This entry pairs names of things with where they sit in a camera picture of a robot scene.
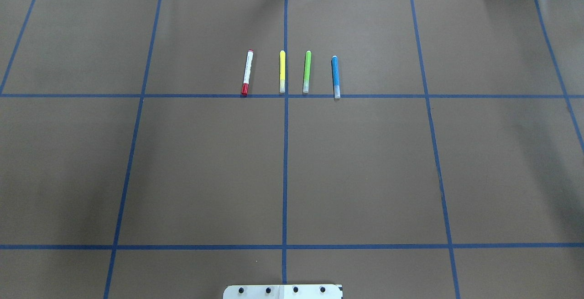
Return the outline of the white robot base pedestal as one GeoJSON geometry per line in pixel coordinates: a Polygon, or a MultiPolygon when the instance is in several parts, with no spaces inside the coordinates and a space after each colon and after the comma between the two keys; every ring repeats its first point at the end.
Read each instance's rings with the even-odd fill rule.
{"type": "Polygon", "coordinates": [[[233,285],[223,292],[224,299],[342,299],[337,284],[233,285]]]}

